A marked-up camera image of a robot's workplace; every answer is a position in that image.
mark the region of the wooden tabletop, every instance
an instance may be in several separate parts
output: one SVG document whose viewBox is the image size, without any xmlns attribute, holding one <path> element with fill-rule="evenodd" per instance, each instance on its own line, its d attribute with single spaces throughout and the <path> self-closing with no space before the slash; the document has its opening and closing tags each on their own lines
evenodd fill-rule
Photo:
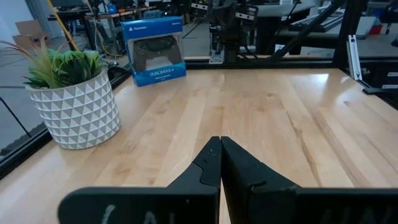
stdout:
<svg viewBox="0 0 398 224">
<path fill-rule="evenodd" d="M 340 70 L 191 70 L 115 91 L 121 130 L 80 151 L 48 143 L 0 181 L 0 223 L 57 223 L 86 186 L 167 186 L 225 135 L 304 187 L 398 187 L 398 112 Z M 221 194 L 221 223 L 228 223 Z"/>
<path fill-rule="evenodd" d="M 138 7 L 138 8 L 126 11 L 126 12 L 120 12 L 120 13 L 115 13 L 115 14 L 102 14 L 102 15 L 99 15 L 98 18 L 99 19 L 112 19 L 112 18 L 117 18 L 117 17 L 121 17 L 121 16 L 127 16 L 127 15 L 131 15 L 131 14 L 135 14 L 137 12 L 141 12 L 141 11 L 145 11 L 145 10 L 149 10 L 149 9 L 154 9 L 154 8 L 155 8 L 155 6 Z M 94 17 L 93 16 L 85 16 L 85 19 L 94 19 Z"/>
</svg>

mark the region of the black metal frame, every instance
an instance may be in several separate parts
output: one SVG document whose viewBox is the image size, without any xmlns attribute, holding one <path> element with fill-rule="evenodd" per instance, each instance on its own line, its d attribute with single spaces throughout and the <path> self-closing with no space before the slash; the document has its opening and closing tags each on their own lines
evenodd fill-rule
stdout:
<svg viewBox="0 0 398 224">
<path fill-rule="evenodd" d="M 321 19 L 325 19 L 341 5 L 342 0 L 336 0 L 336 4 L 332 5 L 329 10 L 326 10 L 320 15 L 317 22 L 321 22 Z M 257 68 L 339 68 L 344 72 L 347 72 L 347 51 L 346 51 L 346 40 L 348 35 L 355 34 L 359 24 L 359 18 L 361 17 L 360 9 L 364 5 L 363 0 L 349 0 L 346 7 L 345 16 L 343 18 L 343 24 L 340 29 L 340 36 L 338 39 L 337 48 L 333 58 L 282 58 L 287 52 L 292 50 L 297 43 L 305 40 L 306 34 L 310 32 L 310 29 L 306 29 L 301 32 L 295 38 L 295 43 L 289 42 L 282 50 L 271 56 L 265 62 L 252 60 L 240 60 L 239 63 L 234 64 L 222 64 L 222 65 L 210 65 L 208 60 L 186 60 L 187 69 L 257 69 Z M 362 67 L 372 66 L 383 66 L 383 65 L 398 65 L 398 58 L 393 57 L 370 57 L 361 58 Z M 111 81 L 112 88 L 115 89 L 125 79 L 129 78 L 130 74 L 124 74 L 116 77 Z M 0 161 L 0 179 L 5 177 L 19 164 L 24 162 L 29 156 L 38 151 L 42 146 L 47 144 L 51 140 L 51 136 L 47 129 L 39 131 L 33 135 L 23 145 L 15 149 L 12 153 L 8 154 L 4 159 Z"/>
</svg>

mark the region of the playstation controller box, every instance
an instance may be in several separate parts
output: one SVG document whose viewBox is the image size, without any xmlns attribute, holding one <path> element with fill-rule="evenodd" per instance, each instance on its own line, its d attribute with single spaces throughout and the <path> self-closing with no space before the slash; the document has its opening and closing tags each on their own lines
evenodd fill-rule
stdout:
<svg viewBox="0 0 398 224">
<path fill-rule="evenodd" d="M 179 17 L 123 22 L 132 77 L 138 86 L 187 74 L 181 32 Z"/>
</svg>

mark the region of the game controller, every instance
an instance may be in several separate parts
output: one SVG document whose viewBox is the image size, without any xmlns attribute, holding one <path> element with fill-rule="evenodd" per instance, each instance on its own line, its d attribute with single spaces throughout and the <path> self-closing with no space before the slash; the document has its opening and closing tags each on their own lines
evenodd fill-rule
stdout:
<svg viewBox="0 0 398 224">
<path fill-rule="evenodd" d="M 148 59 L 166 56 L 174 65 L 182 62 L 180 48 L 171 35 L 134 41 L 133 59 L 136 72 L 146 70 Z"/>
</svg>

